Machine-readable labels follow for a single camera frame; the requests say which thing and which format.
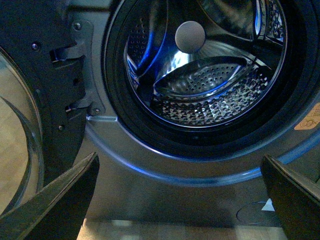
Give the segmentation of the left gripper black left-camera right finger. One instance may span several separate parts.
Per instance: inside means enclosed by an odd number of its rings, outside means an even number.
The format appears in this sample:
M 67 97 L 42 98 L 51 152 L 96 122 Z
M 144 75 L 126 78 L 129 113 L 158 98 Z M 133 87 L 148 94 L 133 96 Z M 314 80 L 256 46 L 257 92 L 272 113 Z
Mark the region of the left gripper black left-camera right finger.
M 267 194 L 289 240 L 320 238 L 320 186 L 266 155 L 260 165 Z

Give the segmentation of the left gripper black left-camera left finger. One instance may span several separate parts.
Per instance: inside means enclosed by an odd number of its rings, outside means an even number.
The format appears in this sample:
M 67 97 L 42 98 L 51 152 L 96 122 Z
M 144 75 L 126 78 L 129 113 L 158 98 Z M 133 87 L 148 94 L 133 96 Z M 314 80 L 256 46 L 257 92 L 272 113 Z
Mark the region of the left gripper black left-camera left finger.
M 2 240 L 75 240 L 94 195 L 100 169 L 92 152 L 24 204 L 0 218 Z

